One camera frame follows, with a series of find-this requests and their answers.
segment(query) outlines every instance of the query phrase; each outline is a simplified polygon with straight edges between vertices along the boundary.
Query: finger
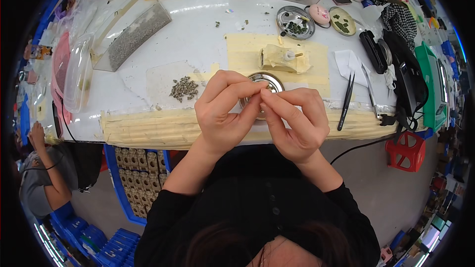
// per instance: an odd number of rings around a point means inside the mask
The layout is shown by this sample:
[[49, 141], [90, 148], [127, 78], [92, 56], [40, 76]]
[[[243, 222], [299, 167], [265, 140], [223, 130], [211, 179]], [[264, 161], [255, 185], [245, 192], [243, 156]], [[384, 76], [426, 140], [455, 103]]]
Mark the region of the finger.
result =
[[220, 115], [228, 113], [238, 102], [239, 98], [251, 97], [260, 92], [261, 89], [268, 85], [266, 81], [252, 82], [243, 81], [237, 84], [229, 85], [223, 90], [213, 101], [211, 109], [215, 114]]
[[277, 95], [293, 105], [302, 107], [302, 112], [310, 120], [312, 125], [327, 123], [328, 118], [325, 112], [325, 105], [320, 94], [315, 89], [297, 88], [290, 91], [283, 91]]
[[245, 81], [250, 81], [250, 79], [236, 71], [218, 70], [207, 83], [200, 99], [206, 103], [211, 102], [229, 85]]
[[265, 121], [269, 126], [269, 132], [274, 141], [285, 138], [287, 136], [287, 129], [285, 128], [282, 118], [276, 114], [267, 104], [264, 102], [260, 104], [262, 110], [265, 113]]
[[253, 95], [246, 106], [243, 108], [239, 114], [239, 125], [243, 128], [249, 127], [249, 130], [252, 127], [252, 124], [258, 117], [261, 106], [259, 105], [262, 102], [262, 98], [259, 94]]
[[314, 126], [298, 108], [267, 89], [261, 90], [261, 97], [265, 104], [288, 122], [295, 133], [302, 139], [310, 139], [310, 131], [314, 129]]

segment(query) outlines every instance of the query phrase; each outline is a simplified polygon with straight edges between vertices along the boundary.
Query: blue shelf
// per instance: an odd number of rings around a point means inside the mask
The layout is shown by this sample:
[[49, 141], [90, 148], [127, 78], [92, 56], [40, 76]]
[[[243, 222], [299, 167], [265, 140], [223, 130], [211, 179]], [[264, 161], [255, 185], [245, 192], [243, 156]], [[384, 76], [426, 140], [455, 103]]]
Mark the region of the blue shelf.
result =
[[[157, 150], [145, 149], [145, 152], [157, 152]], [[132, 207], [127, 199], [127, 195], [122, 186], [122, 181], [119, 175], [119, 167], [117, 166], [116, 161], [116, 151], [112, 145], [104, 145], [104, 153], [105, 159], [107, 161], [107, 167], [109, 168], [109, 173], [112, 177], [112, 181], [114, 184], [114, 190], [117, 195], [117, 199], [119, 199], [119, 203], [122, 207], [122, 210], [125, 213], [129, 222], [132, 222], [137, 225], [145, 226], [147, 224], [147, 220], [144, 218], [140, 218], [134, 215], [132, 211]], [[170, 164], [170, 152], [163, 151], [163, 159], [165, 161], [165, 167], [167, 172], [171, 172], [171, 164]]]

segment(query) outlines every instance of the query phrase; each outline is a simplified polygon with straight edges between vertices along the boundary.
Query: dark hair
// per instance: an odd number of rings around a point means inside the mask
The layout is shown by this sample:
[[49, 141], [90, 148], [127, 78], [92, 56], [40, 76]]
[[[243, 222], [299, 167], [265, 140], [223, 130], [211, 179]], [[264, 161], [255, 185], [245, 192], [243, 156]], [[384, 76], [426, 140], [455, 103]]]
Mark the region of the dark hair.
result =
[[[298, 227], [315, 239], [321, 246], [318, 256], [322, 267], [358, 267], [353, 258], [350, 245], [343, 232], [332, 224], [309, 222]], [[238, 266], [234, 258], [247, 256], [249, 262], [254, 256], [246, 247], [247, 238], [236, 227], [218, 223], [204, 228], [195, 234], [187, 245], [179, 247], [175, 253], [174, 266], [210, 267]], [[264, 259], [261, 252], [257, 266]]]

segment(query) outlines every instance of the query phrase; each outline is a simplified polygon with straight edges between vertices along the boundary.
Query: red plastic stool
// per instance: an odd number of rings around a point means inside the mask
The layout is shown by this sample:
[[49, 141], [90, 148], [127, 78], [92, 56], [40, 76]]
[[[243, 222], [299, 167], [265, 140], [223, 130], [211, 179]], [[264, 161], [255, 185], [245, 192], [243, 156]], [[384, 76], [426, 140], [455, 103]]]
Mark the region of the red plastic stool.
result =
[[[409, 147], [408, 137], [411, 136], [416, 140], [416, 144]], [[404, 137], [404, 144], [401, 144], [401, 139]], [[426, 141], [414, 133], [405, 131], [398, 139], [398, 143], [395, 145], [393, 140], [386, 141], [384, 149], [389, 152], [391, 157], [391, 164], [388, 167], [394, 167], [407, 172], [417, 172], [424, 162], [426, 155]], [[396, 161], [397, 155], [401, 155], [399, 162]], [[409, 168], [401, 166], [405, 158], [410, 161]]]

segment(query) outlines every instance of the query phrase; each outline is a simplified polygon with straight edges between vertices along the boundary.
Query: plastic container lid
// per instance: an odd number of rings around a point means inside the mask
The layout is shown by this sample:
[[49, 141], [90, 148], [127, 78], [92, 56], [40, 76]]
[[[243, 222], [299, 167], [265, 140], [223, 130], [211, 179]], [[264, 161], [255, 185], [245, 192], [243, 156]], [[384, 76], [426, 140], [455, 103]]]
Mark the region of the plastic container lid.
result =
[[93, 40], [92, 33], [78, 38], [69, 57], [64, 86], [64, 106], [73, 114], [79, 113], [89, 99], [93, 72], [89, 48]]

